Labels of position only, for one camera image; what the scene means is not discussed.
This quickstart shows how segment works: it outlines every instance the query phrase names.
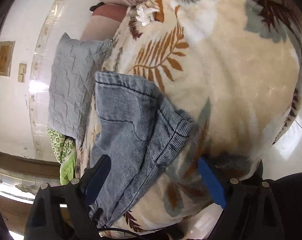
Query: striped fabric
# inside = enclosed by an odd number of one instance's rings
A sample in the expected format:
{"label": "striped fabric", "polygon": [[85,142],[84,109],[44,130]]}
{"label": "striped fabric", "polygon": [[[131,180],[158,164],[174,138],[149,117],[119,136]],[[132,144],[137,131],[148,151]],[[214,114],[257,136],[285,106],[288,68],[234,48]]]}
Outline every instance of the striped fabric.
{"label": "striped fabric", "polygon": [[111,157],[110,174],[96,202],[98,224],[110,226],[133,207],[179,153],[193,127],[175,111],[155,83],[140,76],[96,73],[96,106],[101,133],[91,151],[91,167]]}

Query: gray pillow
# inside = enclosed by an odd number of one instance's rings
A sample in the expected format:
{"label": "gray pillow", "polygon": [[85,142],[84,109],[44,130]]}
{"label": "gray pillow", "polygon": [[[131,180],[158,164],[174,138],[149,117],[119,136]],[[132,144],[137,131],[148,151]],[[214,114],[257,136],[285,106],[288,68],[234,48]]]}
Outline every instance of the gray pillow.
{"label": "gray pillow", "polygon": [[83,140],[94,91],[94,73],[101,70],[110,49],[110,40],[78,41],[64,33],[51,69],[50,128]]}

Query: floor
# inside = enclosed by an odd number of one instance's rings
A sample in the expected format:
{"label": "floor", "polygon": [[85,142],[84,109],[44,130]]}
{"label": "floor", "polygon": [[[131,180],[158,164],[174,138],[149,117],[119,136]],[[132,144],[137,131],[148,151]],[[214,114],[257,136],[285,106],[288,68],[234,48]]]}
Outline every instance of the floor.
{"label": "floor", "polygon": [[[81,32],[90,17],[88,7],[97,2],[97,0],[67,0],[63,9],[59,12],[59,19],[52,27],[50,35],[45,46],[46,62],[43,62],[43,68],[38,82],[49,85],[50,68],[55,47],[59,38],[64,32],[67,32],[72,38],[79,38]],[[48,90],[39,97],[38,107],[45,106],[48,100]],[[47,113],[38,115],[38,121],[46,123]],[[282,138],[274,144],[268,152],[263,155],[265,179],[278,179],[283,176],[302,172],[302,109],[293,125]],[[183,223],[182,228],[186,232],[185,239],[203,239],[208,236],[214,227],[222,209],[213,204]]]}

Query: white tissue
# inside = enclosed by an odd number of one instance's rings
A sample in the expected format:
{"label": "white tissue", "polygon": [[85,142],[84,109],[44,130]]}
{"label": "white tissue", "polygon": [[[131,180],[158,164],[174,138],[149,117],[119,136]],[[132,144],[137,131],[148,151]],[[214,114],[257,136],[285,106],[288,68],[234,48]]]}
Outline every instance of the white tissue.
{"label": "white tissue", "polygon": [[154,13],[159,12],[156,8],[147,8],[145,5],[140,5],[137,8],[138,16],[136,19],[142,23],[142,26],[147,26],[151,21],[154,21]]}

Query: blue gripper pad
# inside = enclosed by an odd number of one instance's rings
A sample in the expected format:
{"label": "blue gripper pad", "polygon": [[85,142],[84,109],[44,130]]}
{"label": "blue gripper pad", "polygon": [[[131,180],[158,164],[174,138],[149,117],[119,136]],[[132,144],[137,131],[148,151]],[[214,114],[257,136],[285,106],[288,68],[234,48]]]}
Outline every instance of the blue gripper pad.
{"label": "blue gripper pad", "polygon": [[198,171],[214,202],[222,208],[225,208],[226,198],[224,188],[203,158],[199,158],[198,160]]}

